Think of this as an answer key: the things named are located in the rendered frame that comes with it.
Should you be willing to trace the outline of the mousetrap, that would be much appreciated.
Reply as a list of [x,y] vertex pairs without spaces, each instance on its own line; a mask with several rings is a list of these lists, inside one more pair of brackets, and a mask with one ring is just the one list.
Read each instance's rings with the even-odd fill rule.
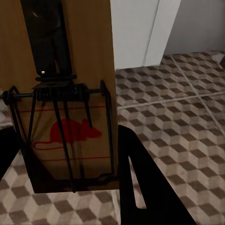
[[0,0],[0,86],[35,194],[120,190],[110,0]]

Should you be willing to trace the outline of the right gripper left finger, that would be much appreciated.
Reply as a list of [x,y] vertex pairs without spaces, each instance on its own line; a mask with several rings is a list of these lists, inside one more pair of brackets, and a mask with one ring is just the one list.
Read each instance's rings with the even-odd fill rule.
[[20,149],[18,144],[13,126],[0,130],[0,181]]

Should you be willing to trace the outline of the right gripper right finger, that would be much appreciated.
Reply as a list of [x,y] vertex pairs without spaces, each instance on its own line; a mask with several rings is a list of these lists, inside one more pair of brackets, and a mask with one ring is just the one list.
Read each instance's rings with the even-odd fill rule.
[[[130,156],[147,209],[137,208]],[[118,125],[121,225],[197,225],[136,133]]]

